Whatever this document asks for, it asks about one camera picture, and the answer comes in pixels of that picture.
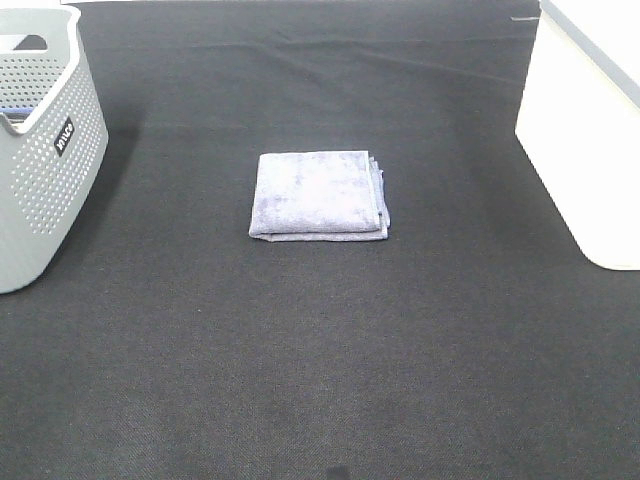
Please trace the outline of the white storage box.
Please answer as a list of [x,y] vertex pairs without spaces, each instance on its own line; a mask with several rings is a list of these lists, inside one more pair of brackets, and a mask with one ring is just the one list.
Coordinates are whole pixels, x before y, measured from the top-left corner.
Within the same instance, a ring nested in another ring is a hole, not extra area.
[[638,2],[541,2],[515,134],[584,256],[638,269]]

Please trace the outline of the black table cloth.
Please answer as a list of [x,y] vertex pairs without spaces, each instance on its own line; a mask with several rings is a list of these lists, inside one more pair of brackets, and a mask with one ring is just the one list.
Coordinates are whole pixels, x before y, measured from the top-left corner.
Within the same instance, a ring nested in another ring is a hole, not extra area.
[[[534,1],[84,3],[109,131],[1,299],[5,479],[635,479],[639,276],[514,135]],[[268,243],[258,157],[366,149],[390,236]]]

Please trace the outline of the grey perforated laundry basket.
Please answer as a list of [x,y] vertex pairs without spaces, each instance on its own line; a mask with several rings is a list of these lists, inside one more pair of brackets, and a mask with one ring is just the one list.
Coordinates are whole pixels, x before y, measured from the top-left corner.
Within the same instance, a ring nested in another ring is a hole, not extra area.
[[33,107],[11,123],[1,113],[1,291],[35,281],[80,212],[109,140],[78,27],[79,9],[4,1],[1,32],[36,36],[42,49],[1,54],[1,107]]

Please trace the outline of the blue cloth in basket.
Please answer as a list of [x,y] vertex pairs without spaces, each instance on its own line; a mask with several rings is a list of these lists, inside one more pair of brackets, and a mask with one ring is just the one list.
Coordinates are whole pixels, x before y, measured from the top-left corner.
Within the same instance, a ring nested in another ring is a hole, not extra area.
[[33,107],[4,107],[0,108],[0,112],[8,118],[11,123],[25,122],[33,112]]

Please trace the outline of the light purple towel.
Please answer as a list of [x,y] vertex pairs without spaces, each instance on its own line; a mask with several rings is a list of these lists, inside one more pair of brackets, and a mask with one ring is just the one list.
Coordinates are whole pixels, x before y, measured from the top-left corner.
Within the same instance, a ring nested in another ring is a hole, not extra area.
[[377,241],[391,220],[384,172],[366,150],[259,157],[248,234],[268,242]]

